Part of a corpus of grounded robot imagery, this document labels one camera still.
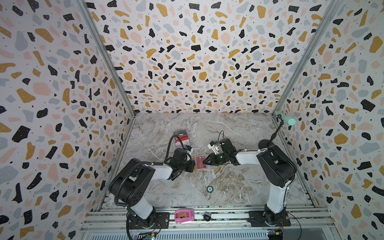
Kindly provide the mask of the yellow leather card holder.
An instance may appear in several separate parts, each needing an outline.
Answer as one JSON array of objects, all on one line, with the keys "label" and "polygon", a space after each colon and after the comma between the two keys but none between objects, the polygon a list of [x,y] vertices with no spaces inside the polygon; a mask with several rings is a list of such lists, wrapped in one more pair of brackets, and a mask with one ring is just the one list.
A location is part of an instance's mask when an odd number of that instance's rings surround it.
[{"label": "yellow leather card holder", "polygon": [[[205,164],[205,165],[206,165],[206,169],[205,169],[205,170],[200,170],[200,171],[218,170],[218,169],[220,168],[219,166],[211,166],[211,165],[207,165],[207,164]],[[195,162],[194,171],[195,171],[195,172],[199,172],[199,171],[196,170],[196,162]]]}]

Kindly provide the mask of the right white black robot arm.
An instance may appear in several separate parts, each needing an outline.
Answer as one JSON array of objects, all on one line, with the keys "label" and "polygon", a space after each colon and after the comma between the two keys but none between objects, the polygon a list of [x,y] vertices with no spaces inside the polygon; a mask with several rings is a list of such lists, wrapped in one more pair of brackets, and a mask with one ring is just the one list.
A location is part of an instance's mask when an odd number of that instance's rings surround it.
[{"label": "right white black robot arm", "polygon": [[296,176],[297,168],[289,157],[270,140],[259,143],[261,149],[236,150],[228,138],[218,142],[210,142],[208,148],[213,151],[203,161],[205,165],[221,166],[232,164],[261,166],[270,182],[269,198],[264,212],[259,217],[262,223],[268,226],[277,226],[283,223],[286,212],[286,196]]}]

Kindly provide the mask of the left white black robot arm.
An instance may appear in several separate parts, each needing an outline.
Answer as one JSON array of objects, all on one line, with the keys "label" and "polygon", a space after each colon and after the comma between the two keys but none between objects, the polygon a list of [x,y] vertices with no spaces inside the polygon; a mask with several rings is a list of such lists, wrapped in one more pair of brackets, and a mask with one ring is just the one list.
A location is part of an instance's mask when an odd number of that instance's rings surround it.
[{"label": "left white black robot arm", "polygon": [[195,162],[191,152],[191,146],[178,148],[164,163],[131,159],[109,185],[115,205],[125,208],[146,225],[152,224],[156,210],[144,197],[147,187],[154,180],[174,181],[184,172],[192,173]]}]

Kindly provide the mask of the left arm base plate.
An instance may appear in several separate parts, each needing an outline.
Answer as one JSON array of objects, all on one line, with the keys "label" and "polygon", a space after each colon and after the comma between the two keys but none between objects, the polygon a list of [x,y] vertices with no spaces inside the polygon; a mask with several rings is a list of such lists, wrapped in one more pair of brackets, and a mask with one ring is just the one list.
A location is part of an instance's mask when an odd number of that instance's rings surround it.
[{"label": "left arm base plate", "polygon": [[152,212],[147,219],[127,213],[126,228],[129,230],[167,229],[169,222],[170,213]]}]

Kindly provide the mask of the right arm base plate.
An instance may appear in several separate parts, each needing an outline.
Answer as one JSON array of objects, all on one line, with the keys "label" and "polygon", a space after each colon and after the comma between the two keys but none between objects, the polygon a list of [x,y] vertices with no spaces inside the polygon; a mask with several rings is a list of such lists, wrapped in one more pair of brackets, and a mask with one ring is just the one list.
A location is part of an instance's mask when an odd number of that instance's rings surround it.
[{"label": "right arm base plate", "polygon": [[291,221],[288,213],[282,210],[275,214],[270,211],[250,211],[248,222],[252,227],[290,227]]}]

